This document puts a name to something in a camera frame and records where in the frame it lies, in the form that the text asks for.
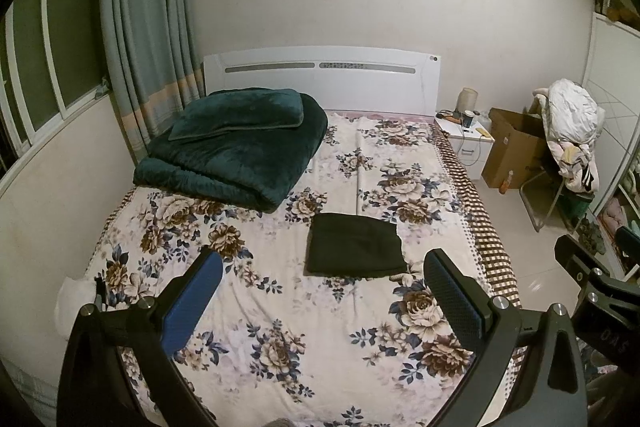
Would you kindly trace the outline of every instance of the pillow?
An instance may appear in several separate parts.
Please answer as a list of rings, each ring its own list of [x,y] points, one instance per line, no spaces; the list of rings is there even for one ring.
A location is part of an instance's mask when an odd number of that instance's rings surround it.
[[[194,100],[175,122],[169,140],[202,139],[228,131],[298,127],[302,100],[293,89],[230,89]]]

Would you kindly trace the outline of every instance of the tile floor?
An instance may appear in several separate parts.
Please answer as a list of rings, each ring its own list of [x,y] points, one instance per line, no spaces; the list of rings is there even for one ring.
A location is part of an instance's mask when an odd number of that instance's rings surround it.
[[[554,257],[556,239],[567,233],[558,212],[551,215],[540,233],[536,233],[517,189],[503,195],[496,188],[487,187],[482,179],[475,183],[504,249],[511,257],[523,307],[546,311],[551,304],[561,302],[573,313],[580,286]],[[545,204],[548,208],[550,203],[545,197],[532,202],[540,213]]]

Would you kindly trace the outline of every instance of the bottle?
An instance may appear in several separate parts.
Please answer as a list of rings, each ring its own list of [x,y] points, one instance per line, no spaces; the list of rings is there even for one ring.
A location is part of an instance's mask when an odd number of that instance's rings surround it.
[[[505,179],[505,181],[502,182],[502,185],[500,185],[500,188],[498,188],[498,190],[500,190],[500,194],[504,194],[509,189],[509,185],[511,185],[512,180],[513,180],[513,171],[509,171],[509,174],[507,175],[507,179]]]

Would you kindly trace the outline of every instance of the black folded cloth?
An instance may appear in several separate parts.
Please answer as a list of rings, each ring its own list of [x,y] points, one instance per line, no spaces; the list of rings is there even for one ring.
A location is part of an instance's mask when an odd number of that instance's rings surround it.
[[[349,214],[316,214],[306,272],[328,277],[387,277],[405,273],[394,223]]]

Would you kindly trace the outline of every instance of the floral bedsheet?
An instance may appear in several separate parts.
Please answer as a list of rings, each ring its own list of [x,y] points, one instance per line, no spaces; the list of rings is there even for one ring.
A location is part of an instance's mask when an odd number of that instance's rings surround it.
[[[435,133],[427,123],[331,114],[318,153],[273,214],[136,188],[108,220],[87,276],[103,277],[109,308],[120,309],[160,293],[202,245],[222,256],[222,283],[174,354],[221,427],[278,417],[299,427],[425,426],[473,357],[425,286],[425,253],[442,248],[494,292]],[[318,212],[397,223],[407,273],[305,275]],[[157,418],[132,352],[122,356],[139,401]]]

